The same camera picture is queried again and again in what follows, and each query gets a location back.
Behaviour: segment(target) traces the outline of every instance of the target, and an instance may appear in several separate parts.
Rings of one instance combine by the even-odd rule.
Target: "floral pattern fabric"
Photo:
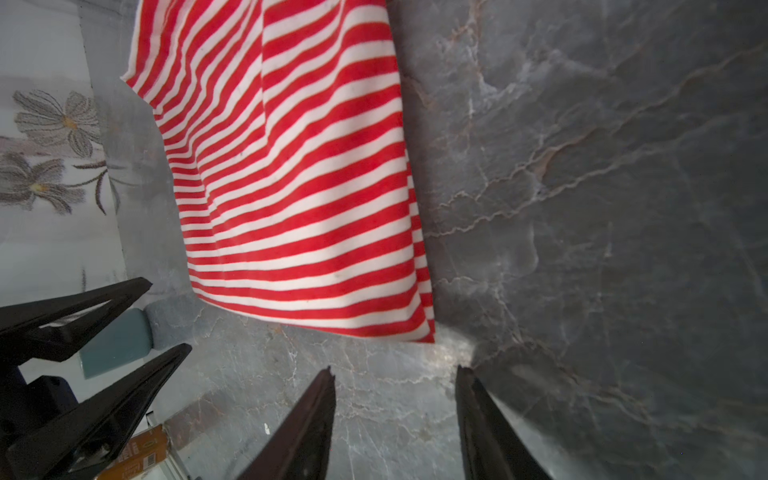
[[[63,173],[59,158],[32,167],[20,154],[6,153],[0,158],[0,203],[31,210],[35,199],[40,198],[50,202],[57,214],[71,214],[71,205],[82,203],[85,190],[62,185]]]
[[[61,104],[44,91],[27,95],[17,91],[13,99],[26,111],[15,116],[18,129],[43,147],[67,143],[79,157],[93,154],[91,142],[100,143],[94,102],[73,91]]]

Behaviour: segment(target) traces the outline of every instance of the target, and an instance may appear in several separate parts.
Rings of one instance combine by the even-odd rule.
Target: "white wall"
[[[82,158],[68,144],[41,146],[18,129],[14,118],[24,109],[13,94],[34,89],[62,104],[71,91],[93,97],[77,7],[65,0],[1,0],[0,155],[22,152],[31,165],[61,158],[65,184],[100,173],[101,168],[74,166],[103,161],[101,145],[93,143],[92,157]],[[0,178],[0,191],[4,187],[7,181]],[[55,213],[41,198],[31,210],[0,204],[0,305],[70,295],[126,279],[108,177],[100,196],[107,214],[95,202],[95,184],[83,189],[85,201],[73,204],[71,214]],[[42,374],[64,377],[83,401],[141,364],[139,360],[88,380],[78,355],[61,363],[33,359],[21,370],[28,381]]]

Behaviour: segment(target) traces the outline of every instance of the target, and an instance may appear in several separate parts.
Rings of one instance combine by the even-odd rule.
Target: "red and white striped cloth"
[[[192,287],[270,322],[434,341],[384,0],[143,0]]]

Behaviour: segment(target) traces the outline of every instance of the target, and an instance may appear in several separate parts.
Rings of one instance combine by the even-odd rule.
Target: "white stripe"
[[[285,310],[288,312],[299,312],[304,310],[327,310],[339,308],[340,305],[354,305],[370,299],[386,298],[388,296],[399,295],[410,290],[416,281],[416,274],[411,273],[401,279],[394,280],[381,285],[366,286],[359,290],[344,293],[339,296],[325,296],[323,298],[307,300],[268,300],[257,296],[238,296],[222,293],[212,293],[202,290],[205,296],[213,300],[225,303],[237,303],[244,306],[255,306],[257,308],[267,308],[275,310]]]
[[[415,264],[415,268],[416,269],[424,268],[425,266],[427,266],[427,257],[426,257],[426,255],[419,255],[418,257],[413,259],[413,263]]]
[[[147,78],[152,71],[152,65],[157,60],[157,53],[160,51],[160,36],[154,35],[154,33],[163,29],[166,20],[165,15],[168,8],[170,7],[170,4],[170,0],[166,1],[165,5],[160,5],[160,2],[158,2],[157,9],[154,12],[154,17],[152,18],[152,35],[150,35],[149,39],[149,53],[147,54],[147,62],[144,64],[144,71],[139,74],[139,77],[133,86],[133,90],[136,93],[138,93],[139,90],[141,90],[141,88],[144,86],[144,82],[147,81]]]
[[[221,204],[223,204],[228,200],[232,200],[234,198],[240,198],[244,195],[251,194],[271,184],[274,184],[275,182],[279,181],[280,178],[283,178],[285,175],[287,175],[307,154],[315,151],[317,148],[321,147],[322,145],[330,141],[334,141],[338,138],[345,137],[346,135],[349,135],[355,131],[362,130],[371,125],[378,124],[380,121],[384,120],[389,115],[396,112],[397,106],[399,104],[401,104],[401,102],[398,99],[393,99],[390,102],[387,102],[386,104],[382,105],[381,107],[375,108],[373,110],[368,110],[366,112],[361,113],[360,115],[356,115],[355,117],[350,117],[345,120],[337,121],[330,124],[328,127],[326,127],[323,131],[319,132],[314,137],[307,139],[302,144],[301,148],[299,148],[295,154],[293,154],[288,160],[286,160],[280,166],[280,168],[278,168],[275,172],[269,175],[269,177],[253,182],[252,184],[246,185],[245,187],[228,191],[225,194],[221,194],[220,196],[214,199],[211,199],[210,205],[212,206],[212,208],[209,207],[209,211],[213,211],[213,209],[217,209]],[[401,129],[396,129],[396,134],[402,138]],[[237,176],[240,178],[246,177],[254,172],[257,172],[269,166],[269,164],[272,163],[275,159],[271,151],[277,148],[278,148],[277,145],[273,146],[270,149],[270,154],[268,154],[265,158],[262,158],[258,161],[253,162],[253,164],[243,168],[242,170],[239,170],[237,172]],[[375,151],[370,151],[368,155],[365,155],[365,154],[362,154],[361,152],[361,154],[364,155],[363,157],[367,157],[374,153]]]
[[[184,30],[184,27],[187,24],[187,17],[189,17],[189,14],[192,12],[192,8],[194,7],[194,3],[190,0],[187,0],[181,7],[180,7],[180,14],[177,16],[176,26],[174,27],[174,30],[169,35],[170,37],[170,54],[165,59],[165,63],[163,64],[162,70],[157,75],[157,79],[155,80],[154,84],[152,84],[151,88],[147,91],[146,95],[144,96],[144,100],[147,102],[154,102],[155,97],[157,96],[157,93],[160,91],[160,89],[165,84],[165,81],[169,78],[170,70],[176,63],[176,55],[179,48],[179,39],[181,37],[181,31]],[[206,13],[212,12],[216,9],[209,8],[206,10]],[[196,25],[193,25],[192,30],[190,33],[195,33],[200,28],[195,29]],[[191,42],[191,36],[187,37],[187,41],[185,42],[185,45],[182,45],[182,49],[184,50],[182,52],[183,57],[186,56],[187,49],[189,48],[189,44]]]
[[[203,185],[197,185],[196,187],[182,187],[182,186],[177,187],[176,185],[174,185],[174,192],[181,192],[185,194],[193,193],[193,192],[201,192],[203,190],[205,190],[205,187]]]
[[[247,280],[247,279],[201,279],[190,273],[190,278],[205,286],[224,286],[228,288],[255,288],[262,290],[272,290],[276,292],[286,292],[289,290],[303,290],[310,288],[320,288],[324,286],[336,285],[351,280],[360,275],[376,272],[399,265],[413,258],[413,246],[405,247],[400,250],[374,257],[362,262],[354,263],[346,268],[325,275],[303,276],[291,280]]]
[[[396,158],[392,159],[364,175],[359,175],[358,177],[349,179],[343,184],[331,188],[326,188],[325,190],[320,190],[317,193],[303,197],[300,200],[296,200],[279,212],[260,217],[258,220],[252,220],[248,223],[243,223],[242,225],[232,227],[227,230],[228,232],[232,232],[232,235],[227,235],[226,237],[217,237],[217,240],[221,240],[222,238],[230,238],[234,235],[239,235],[249,231],[260,230],[264,227],[277,225],[278,223],[288,218],[302,214],[308,210],[330,204],[336,200],[340,200],[342,198],[348,197],[351,194],[371,187],[377,182],[404,170],[402,162],[398,162],[397,160],[398,159]],[[291,192],[286,192],[284,195],[282,194],[283,191],[279,193],[281,194],[281,197],[287,197]],[[193,223],[182,225],[181,228],[182,230],[209,230],[211,228],[215,228],[216,226],[222,225],[225,222],[237,219],[241,215],[261,210],[262,208],[271,206],[272,204],[272,201],[266,205],[262,204],[260,201],[254,201],[239,207],[222,210],[218,217],[209,219],[205,224]]]
[[[141,27],[141,13],[144,10],[144,0],[139,0],[139,5],[136,7],[136,16],[134,17],[134,35],[131,39],[131,52],[128,54],[128,70],[122,74],[120,79],[122,81],[128,81],[136,75],[137,56],[139,50],[139,37]]]
[[[339,21],[339,17],[336,17],[334,19],[334,22],[331,25],[324,28],[318,34],[314,35],[314,37],[318,37],[321,34],[323,36],[322,38],[319,38],[319,41],[317,42],[318,44],[330,37],[336,25],[338,25],[338,21]],[[296,65],[295,68],[283,80],[280,81],[280,83],[277,83],[267,88],[267,90],[264,92],[264,97],[267,100],[271,100],[272,98],[275,98],[277,95],[282,93],[286,89],[286,87],[291,85],[297,78],[302,77],[311,71],[315,71],[318,68],[321,68],[325,65],[328,65],[328,63],[331,62],[333,58],[341,51],[344,34],[347,31],[349,31],[351,28],[354,28],[357,25],[364,25],[366,23],[377,23],[377,22],[385,22],[385,21],[386,21],[386,10],[384,8],[368,6],[368,5],[355,7],[349,12],[349,14],[347,14],[346,18],[344,18],[344,23],[342,24],[340,29],[340,35],[333,42],[333,45],[330,45],[328,49],[326,49],[322,54],[317,55],[316,57],[312,57],[299,65]],[[373,44],[369,46],[369,48],[371,49],[371,52],[370,52],[371,55],[374,55],[373,58],[391,57],[395,54],[394,45],[392,45],[392,42],[390,41],[388,42],[369,41],[366,43]],[[304,50],[300,49],[300,46],[301,45],[290,49],[288,51],[290,53],[287,56],[298,57],[300,54],[302,54]],[[349,50],[350,48],[353,48],[354,46],[355,45],[349,46],[347,50]],[[275,63],[278,61],[281,63],[283,62],[282,54],[278,57],[272,57],[266,60],[267,63]],[[289,63],[290,62],[288,61],[288,62],[285,62],[283,65],[276,66],[274,68],[270,67],[265,63],[264,69],[265,71],[268,71],[268,72],[277,71],[279,68],[285,65],[288,65]]]
[[[419,293],[429,293],[432,291],[432,283],[429,280],[419,282]]]
[[[310,181],[312,179],[315,179],[317,177],[321,177],[325,174],[331,173],[333,171],[341,170],[344,167],[348,167],[349,165],[354,164],[355,162],[358,162],[362,160],[363,158],[370,157],[374,153],[378,153],[381,150],[389,147],[392,144],[396,144],[398,142],[402,141],[402,135],[397,129],[393,128],[384,135],[376,138],[375,140],[360,145],[359,147],[353,148],[352,150],[346,151],[343,154],[335,155],[333,157],[327,157],[316,164],[312,165],[309,168],[306,168],[299,173],[296,178],[294,178],[290,183],[288,183],[285,187],[283,187],[282,190],[275,192],[274,194],[271,194],[268,197],[264,197],[263,199],[259,200],[258,207],[261,208],[265,205],[271,205],[276,203],[277,201],[282,200],[285,198],[289,193],[292,193],[295,191],[298,187],[301,185],[304,185],[307,181]],[[252,184],[253,191],[262,190],[275,182],[279,181],[280,179],[284,178],[288,173],[290,173],[291,170],[289,170],[290,165],[285,165],[281,167],[278,171],[276,171],[274,174],[270,175],[269,177],[259,180],[257,182],[254,182]],[[237,177],[243,178],[246,175],[243,173],[242,170],[237,171]],[[247,191],[245,194],[241,194],[241,196],[244,196],[248,193],[252,193]],[[195,199],[195,203],[206,203],[204,199]],[[201,212],[204,213],[204,215],[209,215],[213,211],[217,209],[217,206],[221,205],[223,202],[215,201],[208,204],[206,210],[202,210]]]
[[[197,70],[197,67],[203,61],[203,58],[205,58],[205,56],[208,55],[209,52],[214,49],[216,44],[218,44],[225,36],[227,36],[227,34],[230,33],[232,27],[235,26],[235,24],[240,19],[243,20],[243,23],[241,24],[241,26],[237,29],[237,31],[230,38],[230,40],[223,46],[223,48],[219,52],[219,55],[217,55],[211,61],[211,63],[208,65],[208,67],[203,72],[201,77],[205,79],[206,72],[208,72],[208,76],[210,76],[210,73],[215,69],[217,65],[219,65],[219,63],[221,63],[221,59],[232,48],[235,42],[239,41],[243,37],[243,31],[246,27],[246,24],[248,23],[251,16],[253,15],[253,10],[255,8],[255,2],[253,5],[250,6],[250,8],[247,7],[247,3],[248,2],[241,2],[241,4],[238,5],[237,10],[235,10],[235,12],[233,12],[232,15],[230,15],[227,18],[227,20],[219,28],[217,28],[209,38],[206,38],[205,41],[203,41],[203,43],[200,45],[200,47],[196,51],[193,52],[192,59],[184,62],[184,68],[179,70],[179,74],[174,79],[173,86],[170,88],[166,96],[160,99],[158,102],[158,106],[156,110],[157,110],[157,114],[161,115],[161,118],[157,120],[158,126],[164,124],[165,122],[169,121],[172,118],[169,116],[170,112],[165,111],[165,106],[171,99],[175,98],[180,93],[181,84],[186,78],[187,73],[189,73],[189,75],[191,75],[190,83],[187,86],[187,89],[184,91],[182,100],[180,102],[180,105],[187,104],[187,102],[191,98],[191,95],[196,91],[198,82],[200,80],[197,77],[197,74],[199,73]],[[221,8],[221,4],[218,2],[212,2],[209,8],[215,14]]]
[[[255,8],[256,2],[244,2],[241,5],[238,5],[238,10],[235,14],[231,15],[227,19],[227,23],[225,25],[228,25],[230,23],[237,22],[240,20],[240,9],[247,5],[249,8],[249,13],[247,18],[249,18],[253,14],[253,9]],[[207,86],[208,82],[210,81],[211,75],[214,74],[214,70],[217,69],[219,64],[222,62],[222,60],[227,56],[227,54],[230,52],[230,50],[234,47],[234,45],[240,41],[240,39],[243,37],[243,33],[245,31],[246,27],[246,21],[241,22],[240,27],[237,29],[237,33],[233,35],[230,40],[227,42],[227,45],[225,48],[223,48],[219,54],[215,57],[215,59],[207,66],[207,68],[204,70],[203,74],[200,76],[200,82],[198,86],[197,82],[197,76],[195,75],[197,73],[197,66],[200,64],[202,59],[204,58],[206,51],[203,49],[198,50],[197,54],[195,54],[190,71],[193,72],[193,78],[192,82],[187,87],[187,90],[184,92],[184,96],[181,100],[181,102],[171,108],[168,112],[164,112],[162,118],[157,120],[157,126],[162,127],[165,125],[168,121],[174,119],[176,116],[180,114],[185,114],[184,117],[182,117],[181,122],[176,126],[176,129],[185,128],[187,124],[189,123],[190,118],[197,113],[200,110],[200,106],[203,104],[203,101],[206,99],[207,94]],[[253,42],[258,38],[259,33],[261,32],[261,25],[263,24],[263,16],[259,15],[259,17],[256,19],[256,25],[255,27],[247,32],[247,35],[244,40],[244,46],[241,47],[238,52],[232,57],[226,66],[226,68],[221,72],[220,76],[216,79],[216,83],[214,84],[214,98],[219,98],[219,95],[221,94],[221,91],[223,90],[223,86],[230,80],[230,76],[232,72],[240,66],[240,61],[243,59],[243,56],[245,56],[248,48],[253,44]],[[216,30],[215,35],[220,35],[220,39],[225,36],[226,33],[230,28],[225,27],[222,25],[222,28],[218,28]],[[261,54],[259,55],[259,58],[254,62],[254,64],[259,64],[259,59],[261,59]],[[194,105],[192,107],[189,107],[189,100],[192,98],[192,95],[198,92],[199,95],[197,96],[197,100],[195,101]],[[218,102],[213,101],[211,102],[211,106],[216,105]],[[203,115],[201,118],[198,118],[198,122],[200,119],[205,118],[207,116],[207,113]],[[193,124],[190,126],[190,129],[196,126],[196,124]]]
[[[396,333],[394,335],[382,335],[375,337],[364,337],[366,339],[375,340],[387,340],[389,342],[411,342],[413,340],[421,340],[429,334],[429,323],[426,321],[419,325],[419,328],[406,333]]]
[[[205,292],[198,289],[193,289],[196,293],[206,296]],[[373,312],[366,313],[365,315],[353,316],[346,319],[285,319],[275,316],[264,315],[251,315],[249,313],[241,312],[239,310],[232,310],[225,306],[224,308],[230,312],[239,313],[240,315],[252,316],[253,318],[266,320],[267,322],[279,322],[287,325],[299,325],[299,326],[315,326],[319,328],[339,328],[339,329],[358,329],[364,326],[372,325],[385,325],[387,323],[404,322],[413,316],[413,313],[421,307],[422,299],[418,292],[414,293],[411,303],[399,309],[387,310],[386,312]]]
[[[272,5],[265,5],[264,10],[266,11],[268,8],[270,8]],[[264,46],[266,47],[266,44],[269,43],[272,40],[275,40],[277,38],[280,38],[284,35],[289,35],[291,33],[294,33],[297,30],[300,30],[301,28],[306,27],[307,25],[310,25],[318,20],[320,20],[326,13],[330,11],[328,2],[323,2],[318,5],[315,5],[312,8],[308,8],[307,10],[302,10],[299,13],[296,13],[294,15],[291,15],[290,17],[284,18],[283,20],[280,20],[279,22],[275,22],[272,24],[269,24],[269,26],[264,28]],[[268,70],[272,71],[275,68],[272,67],[272,65],[269,65]]]
[[[203,204],[207,204],[205,197],[176,199],[176,205],[203,205]]]
[[[391,192],[383,194],[381,197],[375,198],[370,202],[366,202],[362,205],[351,208],[346,212],[342,212],[334,217],[325,219],[320,222],[311,223],[309,225],[306,225],[305,227],[299,227],[293,230],[288,230],[285,233],[280,233],[273,237],[267,237],[261,240],[254,240],[252,242],[240,243],[233,247],[221,247],[216,250],[190,251],[190,252],[187,252],[187,255],[193,258],[218,257],[220,255],[232,255],[235,253],[253,252],[253,251],[263,250],[266,248],[279,247],[281,245],[287,245],[289,243],[294,243],[294,242],[305,240],[308,238],[320,237],[325,233],[331,232],[340,227],[348,225],[356,220],[361,220],[362,218],[370,217],[376,212],[380,212],[384,208],[400,203],[402,201],[400,200],[400,197],[405,191],[406,191],[405,188],[402,188],[400,190],[393,190]],[[228,238],[237,233],[246,233],[246,232],[252,232],[252,231],[253,230],[249,228],[248,223],[246,223],[244,225],[239,225],[237,227],[234,227],[233,229],[230,229],[227,232],[224,232],[222,234],[216,233],[214,234],[214,237],[216,237],[217,240],[221,240],[220,237]]]
[[[332,258],[336,258],[344,253],[351,252],[358,248],[365,247],[371,243],[378,242],[395,235],[399,235],[402,232],[410,230],[410,222],[405,218],[400,218],[393,222],[386,223],[381,227],[368,230],[360,235],[342,240],[334,245],[326,248],[321,248],[311,252],[298,253],[296,255],[290,255],[288,257],[281,257],[272,260],[254,260],[250,262],[228,262],[228,263],[215,263],[213,265],[195,265],[193,263],[187,263],[190,270],[197,272],[231,272],[237,270],[283,270],[292,266],[312,265],[314,263],[321,263]],[[191,257],[191,252],[187,251],[187,255]]]
[[[171,175],[173,175],[174,180],[203,180],[199,173],[177,174],[176,172],[171,172]]]

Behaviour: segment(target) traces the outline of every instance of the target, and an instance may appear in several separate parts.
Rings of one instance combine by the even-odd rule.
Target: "dark gray marble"
[[[117,79],[135,3],[84,5],[104,148],[137,184],[128,274],[155,282],[158,344],[194,345],[156,408],[193,475],[234,478],[331,365],[329,478],[462,478],[463,362],[556,480],[768,477],[763,2],[388,3],[436,346],[195,300],[159,134]]]

